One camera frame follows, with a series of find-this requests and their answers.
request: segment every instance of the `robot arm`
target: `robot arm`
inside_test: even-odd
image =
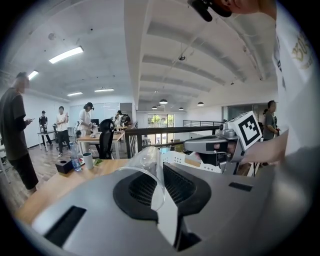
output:
[[[221,124],[216,135],[186,140],[184,148],[199,153],[205,164],[219,166],[223,173],[233,174],[237,171],[246,151],[261,137],[257,119],[253,111],[250,111]],[[230,143],[235,145],[232,154],[228,151]]]

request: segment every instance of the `clear plastic cup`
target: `clear plastic cup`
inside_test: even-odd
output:
[[[163,168],[161,167],[161,153],[154,146],[148,146],[133,158],[128,163],[118,169],[118,171],[136,170],[149,175],[157,182],[157,186],[152,196],[151,209],[157,211],[165,202],[165,180]]]

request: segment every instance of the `black box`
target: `black box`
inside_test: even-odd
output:
[[[67,174],[74,168],[72,165],[71,159],[69,161],[65,161],[65,160],[59,161],[55,164],[55,166],[58,172],[62,174]]]

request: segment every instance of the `water bottle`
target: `water bottle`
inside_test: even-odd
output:
[[[73,168],[76,172],[79,172],[82,170],[82,168],[78,158],[77,146],[73,142],[70,142],[70,151]]]

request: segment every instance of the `window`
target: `window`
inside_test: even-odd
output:
[[[148,114],[148,128],[175,127],[175,115],[173,114]],[[148,139],[152,145],[167,144],[174,139],[173,133],[149,134]]]

